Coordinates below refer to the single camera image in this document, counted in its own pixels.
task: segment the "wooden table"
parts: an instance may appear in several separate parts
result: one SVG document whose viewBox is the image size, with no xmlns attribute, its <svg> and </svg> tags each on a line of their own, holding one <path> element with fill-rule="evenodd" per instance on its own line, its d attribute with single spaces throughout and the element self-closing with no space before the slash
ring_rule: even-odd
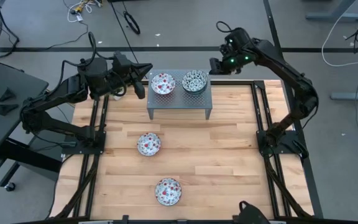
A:
<svg viewBox="0 0 358 224">
<path fill-rule="evenodd" d="M 288 113 L 281 82 L 268 80 L 265 84 L 272 119 L 280 121 Z M 120 220 L 129 215 L 131 220 L 230 220 L 239 213 L 241 200 L 258 207 L 267 218 L 273 217 L 264 162 L 257 149 L 250 86 L 213 85 L 212 94 L 210 120 L 205 120 L 204 110 L 156 110 L 151 121 L 147 99 L 138 100 L 132 89 L 119 101 L 111 99 L 91 219 Z M 258 99 L 263 108 L 260 93 Z M 88 125 L 92 105 L 91 99 L 78 103 L 73 124 Z M 162 140 L 161 150 L 152 157 L 136 149 L 139 136 L 147 132 Z M 63 165 L 52 216 L 76 190 L 82 157 L 75 155 Z M 299 157 L 283 154 L 280 158 L 289 191 L 312 214 Z M 180 201 L 172 207 L 159 204 L 154 195 L 156 183 L 165 177 L 178 180 L 183 189 Z M 86 196 L 80 214 L 84 214 Z M 280 194 L 277 199 L 283 215 Z"/>
</svg>

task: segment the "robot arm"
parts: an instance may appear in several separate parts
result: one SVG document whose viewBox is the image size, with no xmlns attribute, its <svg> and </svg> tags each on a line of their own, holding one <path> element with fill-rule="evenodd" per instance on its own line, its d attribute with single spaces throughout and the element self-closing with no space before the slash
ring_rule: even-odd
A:
<svg viewBox="0 0 358 224">
<path fill-rule="evenodd" d="M 295 106 L 281 122 L 273 123 L 266 131 L 268 147 L 277 147 L 285 130 L 295 121 L 309 116 L 318 106 L 318 96 L 311 81 L 305 74 L 297 72 L 282 58 L 276 48 L 267 40 L 251 39 L 242 28 L 231 30 L 225 37 L 226 44 L 221 45 L 222 61 L 211 58 L 212 75 L 228 75 L 233 71 L 241 72 L 241 68 L 248 63 L 268 67 L 285 83 L 289 84 L 295 92 Z"/>
<path fill-rule="evenodd" d="M 78 127 L 53 119 L 46 110 L 63 103 L 85 101 L 88 93 L 95 99 L 105 94 L 117 94 L 116 90 L 123 88 L 122 96 L 126 93 L 127 85 L 134 85 L 138 98 L 145 98 L 145 90 L 140 81 L 153 65 L 132 63 L 120 52 L 116 52 L 112 60 L 112 68 L 108 70 L 104 58 L 81 59 L 81 64 L 86 66 L 79 66 L 77 75 L 67 78 L 50 93 L 27 99 L 20 113 L 23 128 L 28 133 L 49 130 L 76 136 L 82 141 L 95 142 L 94 127 Z"/>
</svg>

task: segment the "white cable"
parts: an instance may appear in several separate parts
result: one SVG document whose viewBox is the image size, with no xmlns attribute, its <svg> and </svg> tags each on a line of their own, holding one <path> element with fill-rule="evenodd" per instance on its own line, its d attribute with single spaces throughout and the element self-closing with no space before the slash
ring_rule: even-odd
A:
<svg viewBox="0 0 358 224">
<path fill-rule="evenodd" d="M 74 8 L 74 7 L 77 6 L 77 5 L 82 4 L 84 1 L 85 1 L 85 0 L 81 0 L 79 3 L 72 5 L 72 6 L 68 9 L 68 12 L 67 12 L 67 21 L 68 21 L 68 22 L 78 22 L 78 19 L 76 19 L 76 20 L 74 20 L 74 21 L 71 21 L 71 20 L 70 20 L 70 12 L 71 12 L 71 9 L 72 9 L 72 8 Z M 92 3 L 91 1 L 88 1 L 88 2 L 84 5 L 84 7 L 85 7 L 86 11 L 88 11 L 88 13 L 92 13 L 92 7 L 91 7 L 90 5 L 96 5 L 96 3 Z"/>
<path fill-rule="evenodd" d="M 351 62 L 351 63 L 345 63 L 345 64 L 343 64 L 343 65 L 334 65 L 334 64 L 331 64 L 331 63 L 327 62 L 326 58 L 324 57 L 324 46 L 326 45 L 326 43 L 327 43 L 327 41 L 328 41 L 328 39 L 329 39 L 329 36 L 331 36 L 331 33 L 333 32 L 333 30 L 334 30 L 336 24 L 339 22 L 339 20 L 342 18 L 342 16 L 353 6 L 353 4 L 354 4 L 354 3 L 352 3 L 352 4 L 346 9 L 346 11 L 344 11 L 344 12 L 342 13 L 342 15 L 339 16 L 338 20 L 334 23 L 333 28 L 331 28 L 331 30 L 329 31 L 326 41 L 324 41 L 323 46 L 321 47 L 321 55 L 323 56 L 324 62 L 325 62 L 327 65 L 330 65 L 330 66 L 332 66 L 332 67 L 342 67 L 342 66 L 346 66 L 346 65 L 355 65 L 355 64 L 358 64 L 358 62 Z"/>
<path fill-rule="evenodd" d="M 71 12 L 71 9 L 72 9 L 74 6 L 77 6 L 77 5 L 81 4 L 81 3 L 82 3 L 82 1 L 79 2 L 79 3 L 77 3 L 77 4 L 72 5 L 72 7 L 70 7 L 70 8 L 68 9 L 68 11 L 67 11 L 67 21 L 68 21 L 68 22 L 78 22 L 78 19 L 76 19 L 76 20 L 74 20 L 74 21 L 71 21 L 71 20 L 70 20 L 70 12 Z"/>
</svg>

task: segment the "office chair wheel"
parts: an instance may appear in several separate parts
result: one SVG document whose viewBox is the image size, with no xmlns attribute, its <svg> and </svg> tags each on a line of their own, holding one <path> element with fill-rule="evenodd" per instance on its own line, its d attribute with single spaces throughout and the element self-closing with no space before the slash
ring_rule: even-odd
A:
<svg viewBox="0 0 358 224">
<path fill-rule="evenodd" d="M 14 191 L 15 188 L 16 188 L 16 184 L 15 183 L 11 183 L 11 182 L 8 182 L 7 185 L 5 185 L 5 190 L 7 192 L 11 192 L 11 191 Z"/>
</svg>

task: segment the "bowl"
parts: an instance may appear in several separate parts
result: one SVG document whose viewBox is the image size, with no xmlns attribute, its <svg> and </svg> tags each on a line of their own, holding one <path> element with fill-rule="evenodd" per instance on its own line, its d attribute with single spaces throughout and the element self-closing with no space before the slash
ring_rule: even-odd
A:
<svg viewBox="0 0 358 224">
<path fill-rule="evenodd" d="M 164 178 L 155 186 L 155 198 L 162 205 L 172 206 L 178 203 L 180 197 L 180 184 L 173 178 Z"/>
<path fill-rule="evenodd" d="M 207 88 L 207 86 L 208 86 L 208 83 L 202 89 L 200 89 L 198 91 L 187 91 L 187 90 L 185 90 L 185 91 L 192 95 L 199 95 L 200 93 L 204 92 L 204 90 Z"/>
<path fill-rule="evenodd" d="M 153 77 L 152 89 L 157 94 L 166 95 L 175 88 L 175 79 L 166 73 L 161 73 Z"/>
<path fill-rule="evenodd" d="M 201 70 L 192 70 L 183 77 L 181 84 L 188 93 L 196 93 L 206 87 L 208 75 Z"/>
<path fill-rule="evenodd" d="M 137 140 L 137 150 L 143 156 L 153 156 L 161 148 L 161 140 L 154 133 L 145 133 Z"/>
</svg>

